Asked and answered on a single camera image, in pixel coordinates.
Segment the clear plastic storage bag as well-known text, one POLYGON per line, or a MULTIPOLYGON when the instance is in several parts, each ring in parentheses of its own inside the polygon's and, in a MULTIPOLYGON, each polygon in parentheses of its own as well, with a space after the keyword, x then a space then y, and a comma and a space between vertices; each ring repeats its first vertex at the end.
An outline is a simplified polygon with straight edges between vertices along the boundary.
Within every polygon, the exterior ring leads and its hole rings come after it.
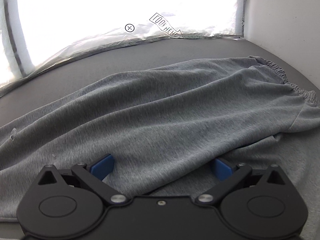
POLYGON ((245 5, 246 0, 1 0, 1 94, 112 49, 242 37, 245 5))

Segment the grey sweatpants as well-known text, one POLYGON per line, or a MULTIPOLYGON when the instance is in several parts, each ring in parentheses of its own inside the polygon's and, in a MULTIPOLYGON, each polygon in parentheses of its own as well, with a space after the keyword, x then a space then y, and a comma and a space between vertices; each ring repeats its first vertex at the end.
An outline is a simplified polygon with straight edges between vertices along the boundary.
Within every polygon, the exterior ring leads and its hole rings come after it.
POLYGON ((278 163, 319 214, 319 102, 260 57, 199 59, 107 76, 1 127, 1 220, 40 169, 105 154, 105 183, 134 196, 192 194, 214 182, 223 155, 256 168, 278 163))

